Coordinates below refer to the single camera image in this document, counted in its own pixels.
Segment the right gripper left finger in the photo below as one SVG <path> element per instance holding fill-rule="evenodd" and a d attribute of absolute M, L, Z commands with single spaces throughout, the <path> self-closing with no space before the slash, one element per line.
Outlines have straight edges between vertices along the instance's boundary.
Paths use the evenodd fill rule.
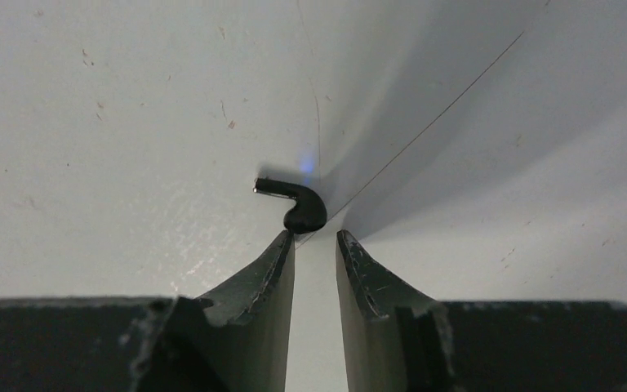
<path fill-rule="evenodd" d="M 0 391 L 282 391 L 294 236 L 196 297 L 0 299 Z"/>

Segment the black earbud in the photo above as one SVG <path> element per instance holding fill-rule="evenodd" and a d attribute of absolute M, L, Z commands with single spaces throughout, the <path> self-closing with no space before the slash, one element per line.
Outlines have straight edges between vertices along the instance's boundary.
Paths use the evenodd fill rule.
<path fill-rule="evenodd" d="M 269 178 L 257 178 L 253 191 L 294 201 L 295 205 L 283 217 L 284 228 L 293 234 L 313 233 L 327 223 L 326 205 L 309 187 Z"/>

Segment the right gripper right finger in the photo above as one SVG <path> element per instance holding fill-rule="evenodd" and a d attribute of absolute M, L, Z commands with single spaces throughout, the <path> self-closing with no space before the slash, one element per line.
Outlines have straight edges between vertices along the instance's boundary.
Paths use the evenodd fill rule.
<path fill-rule="evenodd" d="M 627 391 L 627 304 L 437 301 L 336 235 L 352 391 Z"/>

